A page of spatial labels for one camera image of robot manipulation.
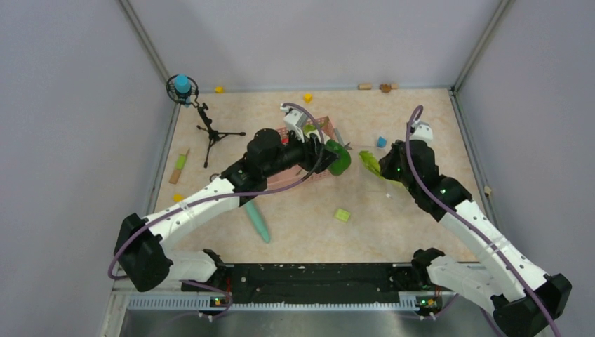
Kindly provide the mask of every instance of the white wall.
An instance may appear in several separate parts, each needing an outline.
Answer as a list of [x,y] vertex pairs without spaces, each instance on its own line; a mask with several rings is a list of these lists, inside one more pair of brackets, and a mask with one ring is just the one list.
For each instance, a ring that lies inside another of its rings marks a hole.
[[573,292],[564,336],[592,336],[595,1],[517,1],[462,90],[500,225]]
[[163,62],[212,90],[452,85],[498,0],[132,0]]
[[96,336],[172,104],[116,1],[0,1],[0,336]]

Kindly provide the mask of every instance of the light blue elongated toy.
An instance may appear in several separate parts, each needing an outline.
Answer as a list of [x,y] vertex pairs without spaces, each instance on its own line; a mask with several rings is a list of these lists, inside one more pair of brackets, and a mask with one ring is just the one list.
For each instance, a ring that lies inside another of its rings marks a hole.
[[269,230],[267,229],[267,224],[265,223],[264,218],[262,218],[262,215],[260,214],[258,207],[254,203],[254,200],[250,200],[250,201],[246,202],[243,205],[243,207],[245,208],[246,213],[248,214],[248,217],[250,218],[250,221],[252,221],[252,224],[254,225],[256,232],[258,232],[258,234],[260,234],[260,236],[266,243],[269,243],[271,241],[271,237],[269,236]]

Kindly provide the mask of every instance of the pink basket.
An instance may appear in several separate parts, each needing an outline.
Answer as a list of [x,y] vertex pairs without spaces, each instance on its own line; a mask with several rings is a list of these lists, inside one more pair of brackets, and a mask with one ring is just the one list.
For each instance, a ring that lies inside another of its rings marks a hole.
[[[324,126],[322,127],[322,131],[324,131],[324,133],[326,133],[333,140],[337,140],[337,137],[335,136],[335,128],[333,128],[333,124],[330,122],[330,119],[328,118],[328,116],[318,118],[316,121],[320,125],[324,124]],[[287,140],[287,128],[277,129],[277,132],[279,132],[283,143],[285,143]],[[300,168],[299,166],[296,165],[288,170],[285,170],[281,173],[278,173],[278,174],[272,176],[271,178],[268,178],[267,179],[268,190],[275,190],[277,188],[285,187],[287,185],[295,183],[296,181],[301,179],[301,177],[303,176],[302,174],[300,174],[301,171],[303,171],[302,168]],[[329,176],[331,176],[330,172],[328,172],[328,170],[325,170],[323,172],[320,172],[319,174],[311,175],[310,178],[306,179],[305,182],[320,180],[320,179],[323,179],[323,178],[326,178]]]

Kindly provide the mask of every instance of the blue block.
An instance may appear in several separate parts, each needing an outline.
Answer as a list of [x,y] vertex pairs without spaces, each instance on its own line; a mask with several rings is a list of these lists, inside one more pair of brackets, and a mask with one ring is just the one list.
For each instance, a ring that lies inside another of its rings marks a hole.
[[382,137],[378,137],[378,143],[376,143],[376,146],[380,148],[387,146],[387,140]]

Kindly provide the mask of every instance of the blue microphone head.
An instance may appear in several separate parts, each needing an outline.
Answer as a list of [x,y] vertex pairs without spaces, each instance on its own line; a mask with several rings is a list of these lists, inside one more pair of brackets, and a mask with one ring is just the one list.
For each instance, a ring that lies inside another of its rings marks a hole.
[[190,81],[188,81],[188,77],[185,75],[177,75],[173,82],[173,86],[178,93],[188,93],[191,88]]

